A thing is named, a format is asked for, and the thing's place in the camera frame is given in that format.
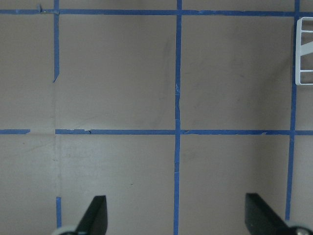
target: blue tape grid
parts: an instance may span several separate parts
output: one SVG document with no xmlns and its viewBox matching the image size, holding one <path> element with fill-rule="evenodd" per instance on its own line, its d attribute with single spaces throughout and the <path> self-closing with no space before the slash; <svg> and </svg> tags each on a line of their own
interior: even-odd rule
<svg viewBox="0 0 313 235">
<path fill-rule="evenodd" d="M 62 199 L 57 197 L 56 201 L 56 216 L 57 216 L 57 228 L 62 227 Z"/>
<path fill-rule="evenodd" d="M 182 10 L 182 0 L 177 1 L 177 10 L 106 10 L 106 9 L 59 9 L 59 0 L 54 0 L 54 9 L 45 9 L 47 13 L 54 14 L 54 81 L 59 75 L 59 14 L 84 14 L 84 15 L 175 15 L 177 16 L 176 33 L 176 99 L 175 99 L 175 130 L 65 130 L 56 129 L 55 134 L 59 135 L 175 135 L 175 190 L 174 190 L 174 235 L 178 235 L 179 228 L 179 152 L 181 135 L 289 135 L 289 165 L 288 165 L 288 188 L 286 200 L 285 219 L 290 218 L 291 211 L 291 189 L 292 189 L 292 170 L 294 154 L 294 138 L 296 135 L 313 135 L 313 130 L 295 130 L 296 113 L 296 85 L 295 85 L 295 58 L 293 55 L 293 74 L 292 74 L 292 94 L 291 94 L 291 125 L 290 130 L 181 130 L 180 129 L 180 59 L 181 59 L 181 16 L 194 15 L 225 15 L 225 16 L 275 16 L 275 17 L 294 17 L 294 25 L 299 17 L 313 17 L 312 12 L 299 11 L 300 0 L 295 0 L 294 12 L 280 11 L 211 11 L 211 10 Z M 0 14 L 13 15 L 35 15 L 41 14 L 38 10 L 0 10 Z M 295 50 L 295 28 L 293 50 Z M 7 129 L 0 130 L 1 135 L 7 134 L 27 134 L 29 129 Z M 61 198 L 57 198 L 57 225 L 61 226 Z"/>
</svg>

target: black object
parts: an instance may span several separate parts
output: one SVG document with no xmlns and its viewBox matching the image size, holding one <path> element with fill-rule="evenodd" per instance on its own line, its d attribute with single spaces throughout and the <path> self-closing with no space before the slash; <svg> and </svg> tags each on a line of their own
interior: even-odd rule
<svg viewBox="0 0 313 235">
<path fill-rule="evenodd" d="M 95 196 L 75 232 L 66 232 L 61 235 L 105 235 L 107 228 L 108 212 L 106 197 Z"/>
<path fill-rule="evenodd" d="M 245 223 L 251 235 L 313 235 L 303 227 L 288 227 L 257 194 L 246 194 Z"/>
</svg>

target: white plastic bar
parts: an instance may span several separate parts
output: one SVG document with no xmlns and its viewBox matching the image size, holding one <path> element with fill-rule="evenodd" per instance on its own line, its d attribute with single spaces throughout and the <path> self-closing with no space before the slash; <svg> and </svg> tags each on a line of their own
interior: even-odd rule
<svg viewBox="0 0 313 235">
<path fill-rule="evenodd" d="M 303 17 L 297 21 L 297 32 L 295 42 L 295 83 L 297 85 L 313 85 L 313 83 L 301 82 L 302 72 L 313 72 L 313 61 L 312 61 L 312 70 L 301 70 L 301 56 L 313 53 L 313 41 L 301 45 L 302 33 L 313 33 L 313 31 L 311 30 L 302 30 L 303 21 L 313 21 L 313 17 Z"/>
</svg>

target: vertical blue tape line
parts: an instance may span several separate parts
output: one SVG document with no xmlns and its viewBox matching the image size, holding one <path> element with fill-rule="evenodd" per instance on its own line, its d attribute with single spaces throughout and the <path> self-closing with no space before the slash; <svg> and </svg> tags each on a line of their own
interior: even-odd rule
<svg viewBox="0 0 313 235">
<path fill-rule="evenodd" d="M 293 157 L 294 157 L 294 137 L 295 137 L 295 119 L 296 119 L 296 99 L 297 85 L 295 84 L 295 43 L 297 20 L 299 18 L 300 0 L 294 3 L 294 29 L 293 29 L 293 57 L 292 57 L 292 90 L 291 90 L 291 121 L 290 121 L 290 141 L 289 141 L 289 159 L 288 159 L 288 176 L 287 176 L 287 195 L 285 219 L 290 219 L 291 212 L 291 192 L 293 177 Z"/>
<path fill-rule="evenodd" d="M 182 8 L 182 1 L 177 1 Z M 176 77 L 175 77 L 175 170 L 174 170 L 174 235 L 179 234 L 179 153 L 180 153 L 180 61 L 181 61 L 181 15 L 176 16 Z"/>
<path fill-rule="evenodd" d="M 61 197 L 56 199 L 56 209 L 57 209 L 57 228 L 62 227 L 62 203 Z"/>
<path fill-rule="evenodd" d="M 59 12 L 59 0 L 54 0 L 54 11 Z M 60 73 L 60 42 L 59 42 L 59 14 L 54 14 L 54 80 L 55 82 Z"/>
</svg>

